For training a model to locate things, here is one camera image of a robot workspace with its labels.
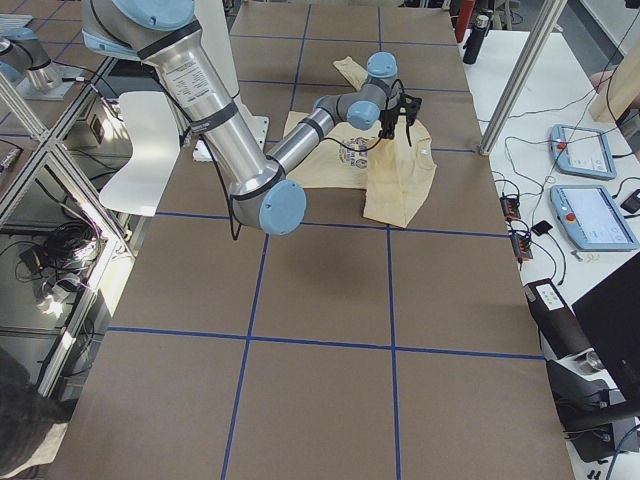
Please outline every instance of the blue and white control panel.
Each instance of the blue and white control panel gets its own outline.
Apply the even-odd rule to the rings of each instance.
[[[550,196],[560,223],[578,249],[615,252],[640,247],[603,186],[554,185]]]
[[[616,178],[616,166],[602,130],[554,125],[551,154],[563,173],[600,180]]]

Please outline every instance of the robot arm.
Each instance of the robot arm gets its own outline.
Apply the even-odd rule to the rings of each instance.
[[[204,137],[230,176],[228,201],[242,224],[275,235],[300,224],[306,197],[286,174],[337,123],[347,120],[367,130],[381,118],[392,138],[397,114],[385,114],[403,108],[405,96],[396,82],[395,59],[378,53],[368,63],[369,77],[360,92],[321,98],[313,113],[265,155],[201,47],[202,29],[193,1],[173,0],[162,7],[153,3],[83,0],[85,44],[103,55],[156,69],[192,131]]]
[[[31,85],[42,92],[62,83],[60,72],[28,28],[12,28],[0,36],[0,71],[10,81],[26,73]]]

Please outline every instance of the white desk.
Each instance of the white desk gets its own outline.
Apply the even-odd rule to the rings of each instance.
[[[465,65],[465,73],[469,88],[474,97],[474,105],[480,121],[480,127],[484,131],[487,126],[482,120],[489,120],[496,104],[507,83],[516,60],[527,39],[527,32],[502,32],[492,31],[485,39],[478,59],[474,65]],[[577,100],[592,87],[589,79],[584,74],[575,56],[571,52],[566,41],[559,33],[554,33],[549,38],[525,88],[523,89],[511,115],[518,115],[526,111],[539,111],[552,108],[561,108]],[[545,112],[534,115],[526,115],[521,118],[510,119],[496,145],[491,152],[490,161],[494,171],[501,172],[507,179],[518,185],[522,193],[538,193],[539,187],[534,183],[517,176],[512,170],[505,151],[505,139],[513,136],[526,139],[531,142],[541,142],[549,139],[551,127],[557,123],[599,128],[608,131],[615,127],[609,123],[594,122],[588,111],[585,109],[593,99],[594,93],[585,99],[567,108],[556,112]],[[630,147],[618,130],[607,134],[611,151],[614,155],[623,155],[631,152]],[[514,160],[518,172],[529,176],[540,183],[544,183],[547,175],[551,174],[557,184],[564,185],[587,185],[604,184],[610,193],[614,194],[621,180],[629,176],[640,176],[640,164],[635,156],[628,156],[615,160],[618,176],[615,180],[600,181],[577,176],[565,175],[557,169],[551,172],[553,158],[549,145],[541,143],[530,145],[517,140],[509,140],[509,151]],[[570,252],[575,250],[575,246],[566,236],[562,226],[556,219],[555,212],[549,201],[548,188],[550,183],[545,185],[545,192],[540,204],[535,209],[535,222],[532,222],[532,214],[538,197],[525,196],[521,198],[520,212],[523,219],[532,226],[541,220],[547,220],[553,225],[550,233],[558,241],[565,253],[567,261],[567,274],[558,290],[563,295],[569,305],[586,293],[599,281],[608,276],[617,267],[631,258],[637,252],[627,253],[597,253],[579,255],[583,261],[579,261]],[[630,192],[640,187],[640,183],[630,180],[624,185],[618,204],[625,199]],[[497,184],[498,191],[502,191],[502,182]],[[515,193],[515,189],[505,185],[505,193]],[[640,218],[629,220],[633,232],[640,236]],[[559,274],[555,278],[555,283],[562,275],[562,257],[558,247],[546,235],[535,237],[534,240],[546,248],[556,259]],[[521,271],[522,283],[529,283],[541,278],[550,277],[553,265],[544,252],[533,246],[534,259],[524,262]],[[606,476],[606,465],[583,463],[577,456],[573,446],[568,444],[569,453],[572,460],[574,474],[576,478],[583,479],[592,470],[602,470],[601,479]],[[621,455],[616,461],[613,474],[614,480],[630,480],[637,478],[640,472],[640,454]]]

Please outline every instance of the computer monitor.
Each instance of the computer monitor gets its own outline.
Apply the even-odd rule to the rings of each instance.
[[[640,254],[575,302],[573,311],[624,397],[640,400]]]

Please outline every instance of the black bottle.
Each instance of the black bottle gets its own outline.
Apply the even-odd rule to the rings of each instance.
[[[467,43],[464,44],[464,57],[462,57],[462,61],[467,65],[473,65],[476,63],[476,59],[478,58],[478,54],[480,53],[480,47],[482,47],[482,42],[484,41],[484,37],[487,35],[487,31],[489,30],[489,17],[486,15],[478,15],[476,17],[476,22],[471,28],[471,34],[467,39]]]

